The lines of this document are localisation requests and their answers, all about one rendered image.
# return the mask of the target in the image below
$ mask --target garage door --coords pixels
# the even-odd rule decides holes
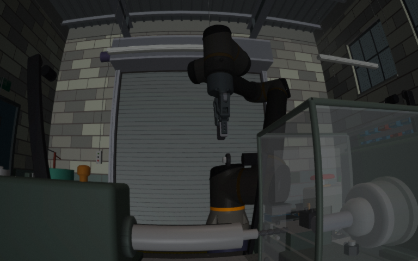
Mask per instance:
[[[247,80],[260,82],[259,74]],[[116,144],[116,182],[131,192],[131,215],[140,224],[202,225],[210,211],[211,168],[231,154],[257,152],[262,103],[231,96],[229,136],[217,140],[214,98],[187,72],[122,75]],[[251,221],[253,205],[245,207]]]

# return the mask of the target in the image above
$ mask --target glass panel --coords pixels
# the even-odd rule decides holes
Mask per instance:
[[[383,31],[383,27],[380,22],[378,22],[371,29],[371,32],[372,32],[374,43],[376,44],[376,49],[378,52],[380,52],[381,50],[389,46],[389,43],[385,36],[385,32]]]
[[[370,32],[367,32],[360,38],[360,43],[366,61],[376,55],[376,48],[374,47],[372,35]]]
[[[386,79],[397,74],[394,58],[389,48],[381,52],[379,58],[382,62],[382,69]]]
[[[315,210],[309,110],[262,136],[260,142],[262,228],[288,229],[286,233],[261,238],[261,260],[315,260],[315,233],[309,219],[300,221],[301,216],[309,218],[310,211]]]
[[[355,69],[357,73],[357,79],[359,80],[360,84],[360,92],[364,92],[371,88],[370,81],[368,79],[367,68],[358,67]]]
[[[351,56],[354,60],[364,61],[363,53],[361,52],[360,42],[356,41],[350,46]]]
[[[379,65],[379,68],[377,69],[367,69],[370,81],[372,82],[372,86],[375,86],[376,84],[384,81],[382,68],[379,63],[379,58],[377,58],[377,56],[373,57],[369,62]]]
[[[320,131],[322,260],[418,258],[418,113],[318,105],[317,115],[331,125]]]
[[[417,0],[405,0],[408,11],[411,14],[411,20],[415,26],[418,26],[418,1]]]

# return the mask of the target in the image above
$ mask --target electrical socket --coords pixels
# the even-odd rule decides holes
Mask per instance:
[[[102,151],[96,151],[96,164],[102,164]]]

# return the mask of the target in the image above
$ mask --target teal container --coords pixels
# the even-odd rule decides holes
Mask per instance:
[[[50,168],[51,179],[63,179],[65,181],[74,180],[74,170],[65,170],[65,169],[51,169]]]

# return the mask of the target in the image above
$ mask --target window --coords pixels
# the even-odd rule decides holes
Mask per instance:
[[[379,64],[377,69],[354,67],[360,93],[397,74],[395,62],[380,21],[350,44],[349,49],[354,60]]]
[[[418,32],[418,1],[417,0],[404,0],[411,22]]]

